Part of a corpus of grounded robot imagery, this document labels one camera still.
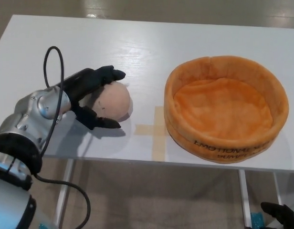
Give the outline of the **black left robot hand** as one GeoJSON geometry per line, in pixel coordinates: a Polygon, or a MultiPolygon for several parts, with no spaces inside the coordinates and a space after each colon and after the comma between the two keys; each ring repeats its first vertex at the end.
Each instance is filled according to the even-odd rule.
{"type": "Polygon", "coordinates": [[[75,113],[76,120],[90,130],[95,127],[120,128],[121,125],[117,121],[111,118],[98,117],[97,113],[88,106],[81,107],[79,101],[106,84],[124,79],[125,76],[126,74],[123,71],[116,70],[114,66],[109,65],[96,70],[86,68],[64,79],[62,89],[70,99],[70,110],[75,113]]]}

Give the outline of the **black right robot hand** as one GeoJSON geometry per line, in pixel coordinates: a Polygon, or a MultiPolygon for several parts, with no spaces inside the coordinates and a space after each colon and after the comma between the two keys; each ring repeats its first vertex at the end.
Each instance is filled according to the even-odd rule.
{"type": "Polygon", "coordinates": [[[284,229],[294,229],[294,212],[287,205],[262,202],[261,208],[282,224],[284,229]]]}

